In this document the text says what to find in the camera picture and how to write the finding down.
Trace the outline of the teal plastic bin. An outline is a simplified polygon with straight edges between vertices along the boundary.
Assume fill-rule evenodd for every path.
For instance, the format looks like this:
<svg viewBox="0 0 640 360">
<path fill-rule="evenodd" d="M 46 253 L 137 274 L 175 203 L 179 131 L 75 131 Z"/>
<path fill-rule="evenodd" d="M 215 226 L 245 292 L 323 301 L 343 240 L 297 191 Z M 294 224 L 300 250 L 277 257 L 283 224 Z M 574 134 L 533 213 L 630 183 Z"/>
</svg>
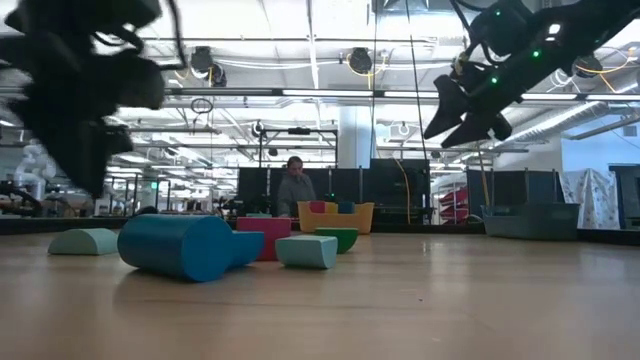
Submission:
<svg viewBox="0 0 640 360">
<path fill-rule="evenodd" d="M 526 240 L 577 239 L 579 204 L 527 203 L 482 206 L 486 234 Z"/>
</svg>

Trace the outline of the person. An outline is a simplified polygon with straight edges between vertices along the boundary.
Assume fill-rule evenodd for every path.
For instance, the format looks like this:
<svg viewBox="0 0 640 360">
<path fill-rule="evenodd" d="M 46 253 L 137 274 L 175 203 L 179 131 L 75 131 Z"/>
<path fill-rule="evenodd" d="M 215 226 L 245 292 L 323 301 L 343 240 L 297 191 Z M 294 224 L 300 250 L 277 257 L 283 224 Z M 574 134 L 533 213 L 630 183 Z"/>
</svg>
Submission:
<svg viewBox="0 0 640 360">
<path fill-rule="evenodd" d="M 303 161 L 291 156 L 286 165 L 277 192 L 277 215 L 279 217 L 298 217 L 298 202 L 317 199 L 311 178 L 303 172 Z"/>
</svg>

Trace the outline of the yellow plastic bin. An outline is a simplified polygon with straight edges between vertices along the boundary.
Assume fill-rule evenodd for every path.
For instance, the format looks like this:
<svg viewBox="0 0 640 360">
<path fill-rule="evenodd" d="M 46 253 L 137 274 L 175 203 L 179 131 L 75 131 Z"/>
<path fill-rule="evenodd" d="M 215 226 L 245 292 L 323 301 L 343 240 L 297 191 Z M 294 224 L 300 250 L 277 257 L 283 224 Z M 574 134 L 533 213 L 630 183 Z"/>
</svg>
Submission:
<svg viewBox="0 0 640 360">
<path fill-rule="evenodd" d="M 369 234 L 372 227 L 374 203 L 355 204 L 351 214 L 337 212 L 314 213 L 309 202 L 298 202 L 299 227 L 303 233 L 313 233 L 317 228 L 357 228 L 360 234 Z"/>
</svg>

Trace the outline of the black partition panel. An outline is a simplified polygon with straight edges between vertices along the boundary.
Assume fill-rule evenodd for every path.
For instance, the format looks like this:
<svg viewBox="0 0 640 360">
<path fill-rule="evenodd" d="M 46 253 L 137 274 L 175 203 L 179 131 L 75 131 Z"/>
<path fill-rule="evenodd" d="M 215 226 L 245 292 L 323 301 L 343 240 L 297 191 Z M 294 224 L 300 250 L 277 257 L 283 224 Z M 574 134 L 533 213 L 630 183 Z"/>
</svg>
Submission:
<svg viewBox="0 0 640 360">
<path fill-rule="evenodd" d="M 372 159 L 364 195 L 374 224 L 430 224 L 430 165 L 425 159 Z"/>
<path fill-rule="evenodd" d="M 368 169 L 311 168 L 303 173 L 310 177 L 317 200 L 375 202 Z M 285 174 L 284 168 L 240 168 L 236 198 L 244 202 L 245 212 L 264 210 L 276 215 L 277 193 Z"/>
</svg>

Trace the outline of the green half-round block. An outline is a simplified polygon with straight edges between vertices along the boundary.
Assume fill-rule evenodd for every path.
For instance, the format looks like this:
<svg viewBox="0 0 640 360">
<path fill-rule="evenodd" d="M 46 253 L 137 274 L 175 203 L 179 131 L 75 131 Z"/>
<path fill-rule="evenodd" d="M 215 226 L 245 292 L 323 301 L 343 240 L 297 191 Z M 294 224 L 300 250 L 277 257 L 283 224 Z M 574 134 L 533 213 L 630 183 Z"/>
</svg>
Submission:
<svg viewBox="0 0 640 360">
<path fill-rule="evenodd" d="M 356 243 L 359 235 L 357 228 L 319 227 L 314 232 L 319 236 L 332 236 L 337 239 L 337 254 L 347 253 Z"/>
</svg>

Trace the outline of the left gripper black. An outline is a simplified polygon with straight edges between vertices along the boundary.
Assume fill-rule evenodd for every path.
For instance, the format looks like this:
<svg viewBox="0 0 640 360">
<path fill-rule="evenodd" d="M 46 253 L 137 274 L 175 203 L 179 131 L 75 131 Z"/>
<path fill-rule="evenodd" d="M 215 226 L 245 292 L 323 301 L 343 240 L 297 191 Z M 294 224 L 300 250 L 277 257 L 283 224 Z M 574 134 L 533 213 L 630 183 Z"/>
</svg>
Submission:
<svg viewBox="0 0 640 360">
<path fill-rule="evenodd" d="M 126 126 L 104 115 L 120 105 L 157 110 L 164 102 L 161 67 L 135 48 L 113 54 L 72 49 L 52 34 L 0 36 L 0 68 L 27 73 L 22 94 L 31 106 L 61 105 L 66 97 L 89 114 L 31 114 L 28 128 L 69 180 L 101 197 L 107 155 L 133 150 Z"/>
</svg>

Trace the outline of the red half-round block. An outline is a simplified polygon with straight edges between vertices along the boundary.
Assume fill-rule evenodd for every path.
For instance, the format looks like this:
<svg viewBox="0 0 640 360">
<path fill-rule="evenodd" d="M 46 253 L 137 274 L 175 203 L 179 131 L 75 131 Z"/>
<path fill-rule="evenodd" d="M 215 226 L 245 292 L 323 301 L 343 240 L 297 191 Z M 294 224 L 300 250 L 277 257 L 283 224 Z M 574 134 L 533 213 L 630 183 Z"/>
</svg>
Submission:
<svg viewBox="0 0 640 360">
<path fill-rule="evenodd" d="M 261 232 L 264 245 L 257 261 L 276 261 L 275 242 L 291 235 L 291 219 L 286 217 L 239 217 L 236 229 L 241 232 Z"/>
</svg>

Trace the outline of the white robot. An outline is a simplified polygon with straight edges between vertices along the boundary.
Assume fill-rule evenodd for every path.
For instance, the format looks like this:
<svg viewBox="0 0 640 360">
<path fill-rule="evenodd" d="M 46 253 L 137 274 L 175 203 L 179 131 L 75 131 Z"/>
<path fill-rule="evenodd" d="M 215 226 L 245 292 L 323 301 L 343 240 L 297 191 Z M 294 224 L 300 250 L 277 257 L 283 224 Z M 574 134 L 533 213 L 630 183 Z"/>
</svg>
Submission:
<svg viewBox="0 0 640 360">
<path fill-rule="evenodd" d="M 42 200 L 47 182 L 56 175 L 56 163 L 37 140 L 31 140 L 22 151 L 23 158 L 15 170 L 14 180 L 21 186 L 29 186 L 29 193 Z"/>
</svg>

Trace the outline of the light blue square block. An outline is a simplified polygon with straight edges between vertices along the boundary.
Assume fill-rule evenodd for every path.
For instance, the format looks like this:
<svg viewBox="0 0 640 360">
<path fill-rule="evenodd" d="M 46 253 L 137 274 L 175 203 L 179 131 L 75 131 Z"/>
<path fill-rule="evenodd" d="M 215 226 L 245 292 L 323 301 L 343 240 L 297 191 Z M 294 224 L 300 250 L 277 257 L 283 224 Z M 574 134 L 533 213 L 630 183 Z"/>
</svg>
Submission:
<svg viewBox="0 0 640 360">
<path fill-rule="evenodd" d="M 335 266 L 338 239 L 334 236 L 296 235 L 275 241 L 278 261 L 286 267 L 330 269 Z"/>
</svg>

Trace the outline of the patterned white cloth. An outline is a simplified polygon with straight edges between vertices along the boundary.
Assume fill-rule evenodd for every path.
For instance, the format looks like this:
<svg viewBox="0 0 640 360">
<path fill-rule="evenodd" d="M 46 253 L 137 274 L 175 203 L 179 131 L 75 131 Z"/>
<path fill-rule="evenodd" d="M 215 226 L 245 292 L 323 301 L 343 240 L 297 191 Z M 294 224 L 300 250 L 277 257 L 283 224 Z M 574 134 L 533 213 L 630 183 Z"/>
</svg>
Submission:
<svg viewBox="0 0 640 360">
<path fill-rule="evenodd" d="M 612 171 L 567 171 L 560 175 L 560 184 L 564 201 L 579 205 L 580 229 L 621 229 L 617 182 Z"/>
</svg>

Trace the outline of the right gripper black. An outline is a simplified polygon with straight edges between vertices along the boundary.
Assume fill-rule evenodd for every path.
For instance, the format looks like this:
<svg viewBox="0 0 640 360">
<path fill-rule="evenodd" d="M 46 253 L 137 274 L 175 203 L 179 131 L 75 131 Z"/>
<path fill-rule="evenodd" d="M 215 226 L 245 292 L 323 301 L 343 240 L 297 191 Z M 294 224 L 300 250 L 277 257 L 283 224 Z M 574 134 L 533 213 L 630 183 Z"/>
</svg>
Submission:
<svg viewBox="0 0 640 360">
<path fill-rule="evenodd" d="M 469 45 L 451 73 L 434 80 L 439 104 L 423 138 L 461 123 L 441 143 L 443 148 L 488 140 L 490 132 L 506 140 L 513 128 L 500 112 L 566 67 L 566 6 L 532 11 L 522 0 L 496 0 L 484 7 L 449 1 L 469 35 Z"/>
</svg>

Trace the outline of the red shelving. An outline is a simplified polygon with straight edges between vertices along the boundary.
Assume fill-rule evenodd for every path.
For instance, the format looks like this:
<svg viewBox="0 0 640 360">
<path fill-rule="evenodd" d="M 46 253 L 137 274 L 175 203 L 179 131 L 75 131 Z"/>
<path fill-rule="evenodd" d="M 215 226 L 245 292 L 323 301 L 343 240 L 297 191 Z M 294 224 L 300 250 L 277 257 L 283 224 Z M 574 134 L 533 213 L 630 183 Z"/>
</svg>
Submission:
<svg viewBox="0 0 640 360">
<path fill-rule="evenodd" d="M 443 225 L 457 225 L 469 216 L 469 195 L 466 186 L 444 194 L 438 200 L 438 213 Z"/>
</svg>

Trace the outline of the black perforated equipment case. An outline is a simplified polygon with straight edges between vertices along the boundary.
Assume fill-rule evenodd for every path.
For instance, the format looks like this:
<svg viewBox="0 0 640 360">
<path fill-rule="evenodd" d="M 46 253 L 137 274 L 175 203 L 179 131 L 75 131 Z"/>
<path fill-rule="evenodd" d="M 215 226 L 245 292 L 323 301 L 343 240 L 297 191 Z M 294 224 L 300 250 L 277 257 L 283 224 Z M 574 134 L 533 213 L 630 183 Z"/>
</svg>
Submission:
<svg viewBox="0 0 640 360">
<path fill-rule="evenodd" d="M 489 201 L 496 206 L 525 203 L 564 203 L 559 174 L 552 171 L 486 171 Z M 486 204 L 482 172 L 467 171 L 469 209 L 478 212 Z"/>
</svg>

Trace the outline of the overhead bar with light strips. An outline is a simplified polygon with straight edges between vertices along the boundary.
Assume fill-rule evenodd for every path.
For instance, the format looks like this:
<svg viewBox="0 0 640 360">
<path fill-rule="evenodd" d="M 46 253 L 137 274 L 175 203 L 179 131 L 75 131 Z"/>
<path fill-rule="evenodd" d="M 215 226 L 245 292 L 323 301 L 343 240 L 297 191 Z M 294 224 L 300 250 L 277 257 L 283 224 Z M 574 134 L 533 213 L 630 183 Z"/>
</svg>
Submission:
<svg viewBox="0 0 640 360">
<path fill-rule="evenodd" d="M 307 97 L 307 98 L 394 98 L 438 99 L 436 91 L 395 90 L 312 90 L 312 89 L 265 89 L 265 88 L 169 88 L 168 96 L 239 96 L 239 97 Z M 525 93 L 524 101 L 609 101 L 636 102 L 640 94 L 635 93 Z"/>
</svg>

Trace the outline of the black aluminium table frame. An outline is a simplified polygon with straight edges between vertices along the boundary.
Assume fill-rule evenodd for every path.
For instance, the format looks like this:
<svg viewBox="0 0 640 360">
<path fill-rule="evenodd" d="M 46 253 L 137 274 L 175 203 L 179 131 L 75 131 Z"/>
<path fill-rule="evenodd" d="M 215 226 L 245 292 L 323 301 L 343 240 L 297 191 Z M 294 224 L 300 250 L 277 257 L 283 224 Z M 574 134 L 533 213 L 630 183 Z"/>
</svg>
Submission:
<svg viewBox="0 0 640 360">
<path fill-rule="evenodd" d="M 126 222 L 125 217 L 96 218 L 9 218 L 0 217 L 0 235 L 20 235 L 53 233 L 72 228 L 119 229 Z M 480 235 L 485 233 L 482 224 L 472 225 L 408 225 L 373 223 L 372 233 L 396 234 L 447 234 Z M 630 230 L 588 230 L 579 229 L 577 240 L 583 243 L 599 243 L 640 247 L 640 232 Z"/>
</svg>

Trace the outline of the blue cylinder block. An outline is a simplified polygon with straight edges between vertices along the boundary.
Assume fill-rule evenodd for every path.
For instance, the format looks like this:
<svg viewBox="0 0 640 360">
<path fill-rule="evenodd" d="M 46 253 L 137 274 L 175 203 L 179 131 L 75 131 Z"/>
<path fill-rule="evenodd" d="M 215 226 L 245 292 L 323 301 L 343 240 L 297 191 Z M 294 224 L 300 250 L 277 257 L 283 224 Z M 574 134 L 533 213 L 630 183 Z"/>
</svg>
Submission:
<svg viewBox="0 0 640 360">
<path fill-rule="evenodd" d="M 232 230 L 216 216 L 146 214 L 129 219 L 117 239 L 128 265 L 191 282 L 218 279 L 234 258 Z"/>
</svg>

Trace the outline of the dark cabinet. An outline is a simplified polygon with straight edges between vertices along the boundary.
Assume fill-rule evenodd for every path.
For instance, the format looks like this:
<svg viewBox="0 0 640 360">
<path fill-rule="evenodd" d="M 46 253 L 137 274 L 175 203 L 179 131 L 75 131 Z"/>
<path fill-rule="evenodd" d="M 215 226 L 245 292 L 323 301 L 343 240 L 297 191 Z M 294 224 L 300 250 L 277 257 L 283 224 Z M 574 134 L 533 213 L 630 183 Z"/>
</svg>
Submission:
<svg viewBox="0 0 640 360">
<path fill-rule="evenodd" d="M 640 231 L 640 165 L 612 164 L 616 178 L 620 227 Z"/>
</svg>

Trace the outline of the light blue half-round block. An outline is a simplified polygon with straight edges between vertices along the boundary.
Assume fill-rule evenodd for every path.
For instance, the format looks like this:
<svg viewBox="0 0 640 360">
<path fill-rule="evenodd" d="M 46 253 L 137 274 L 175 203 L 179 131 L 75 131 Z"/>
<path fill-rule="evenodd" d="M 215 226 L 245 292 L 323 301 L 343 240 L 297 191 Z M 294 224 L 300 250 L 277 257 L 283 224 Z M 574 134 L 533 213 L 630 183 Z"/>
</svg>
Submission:
<svg viewBox="0 0 640 360">
<path fill-rule="evenodd" d="M 101 256 L 118 252 L 118 235 L 106 228 L 70 229 L 54 237 L 50 255 Z"/>
</svg>

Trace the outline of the black metal frame rig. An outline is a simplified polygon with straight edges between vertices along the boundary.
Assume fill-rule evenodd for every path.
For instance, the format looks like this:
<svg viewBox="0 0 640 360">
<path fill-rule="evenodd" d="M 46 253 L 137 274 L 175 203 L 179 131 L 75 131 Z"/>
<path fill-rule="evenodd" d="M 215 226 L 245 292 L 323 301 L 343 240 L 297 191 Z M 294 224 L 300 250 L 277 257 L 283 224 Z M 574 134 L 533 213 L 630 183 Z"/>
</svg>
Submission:
<svg viewBox="0 0 640 360">
<path fill-rule="evenodd" d="M 331 144 L 329 141 L 327 143 L 334 150 L 334 166 L 338 167 L 339 165 L 339 146 L 337 143 L 339 131 L 338 130 L 322 130 L 322 129 L 310 129 L 304 127 L 293 127 L 286 129 L 265 129 L 262 128 L 258 132 L 258 167 L 262 167 L 263 163 L 263 153 L 266 148 L 268 148 L 268 144 L 277 138 L 281 133 L 286 132 L 289 135 L 312 135 L 317 134 L 320 137 L 323 137 L 325 134 L 332 134 L 335 137 L 334 144 Z"/>
</svg>

